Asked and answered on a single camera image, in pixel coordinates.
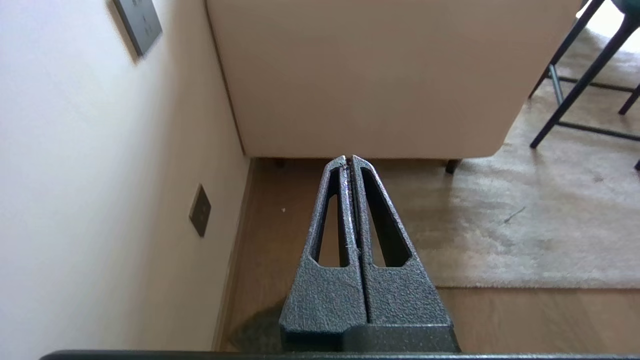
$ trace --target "wall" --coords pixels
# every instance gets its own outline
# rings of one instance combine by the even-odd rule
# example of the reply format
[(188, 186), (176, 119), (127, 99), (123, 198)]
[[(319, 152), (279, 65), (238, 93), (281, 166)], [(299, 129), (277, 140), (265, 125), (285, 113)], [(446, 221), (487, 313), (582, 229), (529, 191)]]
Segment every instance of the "wall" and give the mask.
[(203, 2), (154, 2), (141, 61), (109, 1), (0, 2), (2, 359), (211, 346), (248, 160)]

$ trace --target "gray textured metal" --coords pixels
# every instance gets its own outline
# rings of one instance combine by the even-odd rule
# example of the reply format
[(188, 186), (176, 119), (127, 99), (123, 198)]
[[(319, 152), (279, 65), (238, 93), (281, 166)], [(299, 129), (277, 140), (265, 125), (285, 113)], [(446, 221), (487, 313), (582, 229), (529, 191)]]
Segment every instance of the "gray textured metal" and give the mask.
[[(324, 268), (317, 264), (317, 253), (327, 200), (334, 193), (340, 197), (340, 262), (345, 267)], [(373, 262), (367, 208), (387, 267)], [(380, 178), (357, 156), (349, 164), (341, 156), (324, 169), (280, 326), (287, 350), (460, 351), (453, 323)]]

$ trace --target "sofa leg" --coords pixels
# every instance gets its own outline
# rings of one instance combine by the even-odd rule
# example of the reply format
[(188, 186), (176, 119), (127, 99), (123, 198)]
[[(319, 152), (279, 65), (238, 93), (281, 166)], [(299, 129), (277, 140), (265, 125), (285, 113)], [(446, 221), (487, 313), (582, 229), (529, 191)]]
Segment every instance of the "sofa leg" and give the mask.
[(458, 165), (460, 165), (461, 162), (462, 159), (451, 159), (447, 161), (447, 167), (445, 167), (444, 170), (447, 172), (447, 174), (453, 175), (453, 173), (456, 171), (456, 168), (458, 167)]

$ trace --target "black chair leg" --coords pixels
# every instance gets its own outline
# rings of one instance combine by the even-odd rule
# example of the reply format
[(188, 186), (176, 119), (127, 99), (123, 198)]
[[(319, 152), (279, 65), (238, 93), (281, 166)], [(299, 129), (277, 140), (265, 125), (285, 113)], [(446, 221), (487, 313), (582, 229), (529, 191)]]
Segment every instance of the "black chair leg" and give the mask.
[(626, 114), (627, 111), (629, 111), (629, 109), (631, 109), (631, 106), (633, 106), (634, 102), (636, 102), (636, 100), (638, 100), (639, 96), (640, 96), (640, 85), (638, 85), (638, 87), (634, 90), (633, 94), (631, 94), (631, 96), (627, 99), (627, 101), (620, 108), (620, 111), (618, 111), (618, 113), (620, 115)]
[(460, 165), (461, 162), (462, 162), (462, 159), (451, 159), (447, 161), (447, 167), (445, 167), (444, 170), (447, 172), (447, 174), (453, 175), (453, 173), (456, 171), (456, 169), (458, 168), (458, 165)]
[(566, 96), (562, 104), (558, 106), (558, 109), (556, 109), (554, 114), (551, 115), (549, 121), (547, 121), (542, 130), (540, 130), (533, 142), (531, 142), (531, 148), (535, 149), (545, 136), (549, 134), (549, 131), (551, 131), (551, 129), (560, 121), (562, 116), (578, 99), (578, 96), (580, 96), (584, 89), (589, 86), (589, 83), (596, 77), (596, 75), (598, 75), (604, 65), (607, 65), (607, 62), (609, 62), (609, 60), (616, 54), (618, 49), (625, 43), (625, 41), (627, 41), (631, 34), (634, 33), (639, 24), (640, 22), (638, 19), (628, 15), (625, 16), (624, 20), (622, 20), (622, 25), (620, 25), (620, 29), (618, 29), (616, 34), (613, 35), (607, 46), (605, 46), (600, 55), (598, 55), (596, 61), (591, 64), (589, 69), (584, 73), (580, 80), (578, 80), (575, 86), (571, 89), (569, 95)]
[[(560, 45), (560, 47), (558, 47), (558, 50), (556, 50), (556, 53), (554, 54), (553, 58), (551, 58), (551, 61), (549, 62), (549, 64), (555, 65), (560, 61), (564, 53), (566, 53), (566, 51), (569, 49), (571, 44), (578, 37), (580, 32), (587, 26), (587, 23), (589, 22), (589, 20), (591, 20), (591, 18), (593, 17), (593, 14), (595, 14), (596, 11), (598, 11), (602, 3), (604, 3), (604, 0), (593, 0), (591, 4), (589, 4), (589, 6), (584, 10), (584, 13), (582, 13), (582, 16), (580, 16), (580, 18), (575, 22), (575, 24), (571, 28), (571, 31), (569, 31), (569, 34), (567, 34), (566, 38), (564, 38), (564, 40), (562, 41), (562, 44)], [(531, 93), (529, 94), (529, 98), (531, 98), (533, 96), (533, 93), (536, 92), (538, 87), (540, 87), (540, 84), (542, 84), (542, 81), (544, 81), (547, 78), (547, 74), (548, 74), (548, 67), (545, 68), (545, 71), (542, 73), (542, 75), (538, 79), (536, 86), (534, 86), (533, 90), (531, 90)]]

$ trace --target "electrical outlet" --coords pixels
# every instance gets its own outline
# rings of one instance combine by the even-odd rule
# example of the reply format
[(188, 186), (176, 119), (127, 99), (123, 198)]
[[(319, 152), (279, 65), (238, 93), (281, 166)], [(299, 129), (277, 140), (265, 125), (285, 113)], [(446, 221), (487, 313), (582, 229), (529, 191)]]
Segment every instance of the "electrical outlet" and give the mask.
[(207, 230), (209, 214), (211, 214), (211, 203), (209, 202), (209, 198), (207, 198), (207, 194), (204, 192), (202, 184), (200, 184), (196, 192), (196, 197), (193, 199), (189, 219), (191, 219), (193, 227), (196, 228), (201, 238), (204, 237), (204, 232)]
[(113, 0), (138, 56), (144, 56), (162, 33), (152, 0)]

